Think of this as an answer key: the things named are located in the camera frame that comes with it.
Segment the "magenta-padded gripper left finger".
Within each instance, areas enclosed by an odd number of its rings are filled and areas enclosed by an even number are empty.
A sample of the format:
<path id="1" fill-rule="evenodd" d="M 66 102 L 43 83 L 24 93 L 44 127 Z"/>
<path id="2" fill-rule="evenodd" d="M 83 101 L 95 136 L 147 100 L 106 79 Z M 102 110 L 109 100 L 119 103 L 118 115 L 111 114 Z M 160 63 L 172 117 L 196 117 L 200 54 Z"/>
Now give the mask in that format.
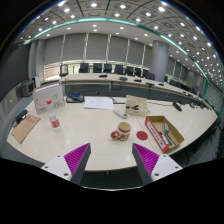
<path id="1" fill-rule="evenodd" d="M 91 145 L 87 143 L 65 155 L 55 156 L 44 164 L 42 169 L 79 185 L 90 154 Z"/>

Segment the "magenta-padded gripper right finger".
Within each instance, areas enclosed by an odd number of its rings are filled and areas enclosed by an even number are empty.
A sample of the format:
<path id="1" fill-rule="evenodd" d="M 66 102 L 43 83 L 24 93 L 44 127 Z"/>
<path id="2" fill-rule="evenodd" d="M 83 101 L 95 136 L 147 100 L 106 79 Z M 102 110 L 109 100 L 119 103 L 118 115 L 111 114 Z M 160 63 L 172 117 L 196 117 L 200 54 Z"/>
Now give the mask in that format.
<path id="1" fill-rule="evenodd" d="M 182 167 L 168 155 L 158 155 L 136 143 L 132 145 L 132 154 L 144 185 L 182 169 Z"/>

